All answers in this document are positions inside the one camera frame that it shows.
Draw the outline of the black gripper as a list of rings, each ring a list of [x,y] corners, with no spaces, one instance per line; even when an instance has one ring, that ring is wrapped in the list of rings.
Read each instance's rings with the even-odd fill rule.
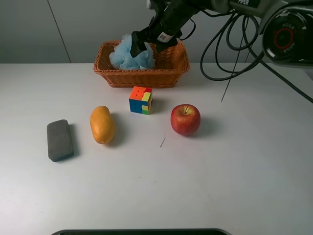
[[[198,8],[188,0],[148,0],[147,8],[155,10],[156,15],[148,27],[131,34],[133,58],[146,50],[145,42],[155,43],[157,52],[176,46],[181,28],[198,13]]]

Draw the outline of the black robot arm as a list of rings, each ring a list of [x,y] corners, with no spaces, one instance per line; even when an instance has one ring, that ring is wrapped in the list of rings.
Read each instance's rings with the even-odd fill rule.
[[[311,0],[153,0],[155,10],[148,27],[132,33],[131,56],[156,44],[158,51],[177,45],[181,28],[197,13],[211,10],[225,15],[235,10],[261,19],[265,56],[281,66],[313,66],[313,2]]]

